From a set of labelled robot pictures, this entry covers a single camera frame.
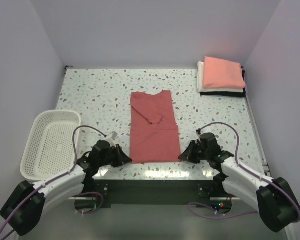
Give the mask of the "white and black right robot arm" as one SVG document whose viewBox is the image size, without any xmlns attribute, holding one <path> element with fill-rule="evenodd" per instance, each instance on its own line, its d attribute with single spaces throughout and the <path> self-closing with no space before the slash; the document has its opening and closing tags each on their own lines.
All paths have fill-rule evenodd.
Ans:
<svg viewBox="0 0 300 240">
<path fill-rule="evenodd" d="M 221 149 L 213 133 L 192 140 L 178 158 L 194 164 L 207 161 L 218 171 L 213 179 L 215 187 L 252 207 L 271 231 L 277 233 L 300 221 L 300 204 L 289 183 L 282 177 L 274 179 L 243 164 L 235 154 Z"/>
</svg>

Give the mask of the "red t-shirt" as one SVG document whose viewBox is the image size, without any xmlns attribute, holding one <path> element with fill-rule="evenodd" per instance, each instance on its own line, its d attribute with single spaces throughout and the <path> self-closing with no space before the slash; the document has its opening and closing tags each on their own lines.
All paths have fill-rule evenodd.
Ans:
<svg viewBox="0 0 300 240">
<path fill-rule="evenodd" d="M 133 92 L 130 109 L 129 156 L 132 162 L 177 162 L 181 147 L 171 92 L 163 90 L 155 95 Z"/>
</svg>

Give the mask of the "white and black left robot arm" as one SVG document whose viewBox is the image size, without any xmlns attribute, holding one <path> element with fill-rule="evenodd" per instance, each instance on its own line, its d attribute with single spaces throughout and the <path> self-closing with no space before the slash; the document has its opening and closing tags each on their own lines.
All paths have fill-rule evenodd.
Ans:
<svg viewBox="0 0 300 240">
<path fill-rule="evenodd" d="M 99 140 L 92 150 L 79 158 L 73 170 L 47 180 L 19 183 L 0 210 L 5 225 L 10 225 L 20 236 L 31 232 L 43 214 L 65 200 L 83 194 L 99 169 L 104 166 L 121 167 L 132 162 L 119 144 Z"/>
</svg>

